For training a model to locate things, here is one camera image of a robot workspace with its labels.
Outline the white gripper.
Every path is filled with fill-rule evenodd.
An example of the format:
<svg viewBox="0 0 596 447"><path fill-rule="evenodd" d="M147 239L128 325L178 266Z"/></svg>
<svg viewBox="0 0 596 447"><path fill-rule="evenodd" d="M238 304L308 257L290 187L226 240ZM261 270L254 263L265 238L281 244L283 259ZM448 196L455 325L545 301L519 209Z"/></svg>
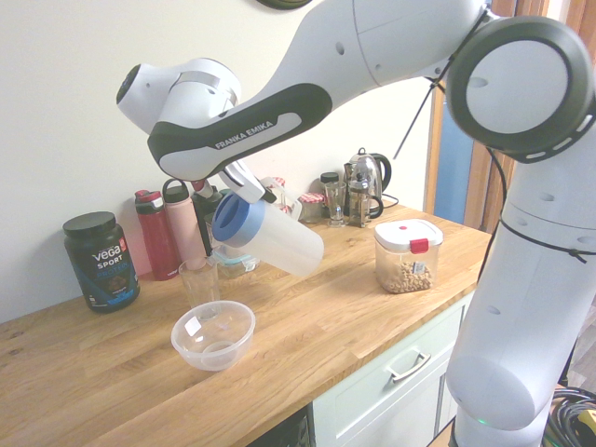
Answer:
<svg viewBox="0 0 596 447"><path fill-rule="evenodd" d="M275 194L264 187L241 160L225 166L221 171L221 179L235 194L250 204L259 200L273 204L277 200Z"/></svg>

